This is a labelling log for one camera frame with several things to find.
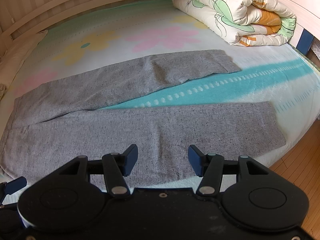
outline bed sheet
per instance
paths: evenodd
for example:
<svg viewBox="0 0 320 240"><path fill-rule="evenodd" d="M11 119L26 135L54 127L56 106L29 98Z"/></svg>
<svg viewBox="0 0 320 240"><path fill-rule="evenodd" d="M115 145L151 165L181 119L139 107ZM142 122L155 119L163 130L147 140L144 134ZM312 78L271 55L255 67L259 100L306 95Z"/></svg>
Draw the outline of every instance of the bed sheet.
<svg viewBox="0 0 320 240"><path fill-rule="evenodd" d="M320 73L288 44L231 46L201 22L175 9L171 0L100 10L49 30L0 102L0 135L14 99L42 83L151 54L205 49L224 50L242 71L188 81L110 108L270 101L286 145L257 161L272 165L319 115ZM192 177L160 187L196 188L199 181ZM225 176L222 190L234 182L234 176Z"/></svg>

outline pillow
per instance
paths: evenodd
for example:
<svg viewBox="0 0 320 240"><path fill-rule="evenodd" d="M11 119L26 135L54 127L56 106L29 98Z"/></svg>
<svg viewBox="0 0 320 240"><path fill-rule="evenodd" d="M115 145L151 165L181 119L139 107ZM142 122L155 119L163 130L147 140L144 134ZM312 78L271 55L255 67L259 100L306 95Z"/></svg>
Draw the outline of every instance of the pillow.
<svg viewBox="0 0 320 240"><path fill-rule="evenodd" d="M0 61L0 99L10 87L26 58L47 33L46 30L21 39L21 41L14 43L2 57Z"/></svg>

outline metal pin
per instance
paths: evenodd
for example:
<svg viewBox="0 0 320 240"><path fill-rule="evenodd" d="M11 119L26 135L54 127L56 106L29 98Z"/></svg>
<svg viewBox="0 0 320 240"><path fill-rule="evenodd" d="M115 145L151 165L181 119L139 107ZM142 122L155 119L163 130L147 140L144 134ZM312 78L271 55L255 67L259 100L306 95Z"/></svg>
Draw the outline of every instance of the metal pin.
<svg viewBox="0 0 320 240"><path fill-rule="evenodd" d="M167 196L168 195L166 193L164 193L164 192L159 194L159 197L167 197Z"/></svg>
<svg viewBox="0 0 320 240"><path fill-rule="evenodd" d="M125 187L122 187L122 186L116 186L116 187L113 187L111 189L111 192L115 195L121 195L121 194L125 194L127 193L127 189Z"/></svg>
<svg viewBox="0 0 320 240"><path fill-rule="evenodd" d="M199 189L199 192L203 195L209 195L209 194L213 194L215 192L215 189L210 186L203 186Z"/></svg>

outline rolled quilt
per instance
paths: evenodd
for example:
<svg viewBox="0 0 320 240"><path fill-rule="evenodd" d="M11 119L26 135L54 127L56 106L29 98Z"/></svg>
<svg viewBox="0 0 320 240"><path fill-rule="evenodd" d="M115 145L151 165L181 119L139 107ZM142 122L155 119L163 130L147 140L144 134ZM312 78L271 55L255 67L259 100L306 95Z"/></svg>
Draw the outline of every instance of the rolled quilt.
<svg viewBox="0 0 320 240"><path fill-rule="evenodd" d="M282 45L292 37L295 15L277 0L173 0L231 45Z"/></svg>

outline bed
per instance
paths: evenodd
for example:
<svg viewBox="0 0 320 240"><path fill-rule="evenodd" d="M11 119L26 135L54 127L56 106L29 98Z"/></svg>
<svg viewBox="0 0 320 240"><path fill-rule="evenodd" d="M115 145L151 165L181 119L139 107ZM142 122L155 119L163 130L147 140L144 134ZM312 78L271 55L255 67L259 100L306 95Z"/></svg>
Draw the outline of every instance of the bed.
<svg viewBox="0 0 320 240"><path fill-rule="evenodd" d="M320 38L320 14L304 2L300 6L297 0L280 0L297 16L290 44L244 48L230 46L201 22L175 9L172 0L29 0L26 4L25 0L1 1L8 6L7 12L0 13L2 55L23 37L49 27L50 30L1 99L0 134L15 98L42 83L137 57L190 50L222 49L242 71L193 80L109 108L270 101L286 145L257 158L266 166L287 153L320 113L320 72L295 49L303 40L304 29ZM93 35L102 33L107 44L101 44ZM83 45L75 49L72 44L79 42ZM94 44L95 50L90 50L88 44ZM14 171L1 172L15 177ZM153 187L197 188L199 181L194 176ZM221 190L234 182L234 176L225 176ZM6 201L16 201L18 195Z"/></svg>

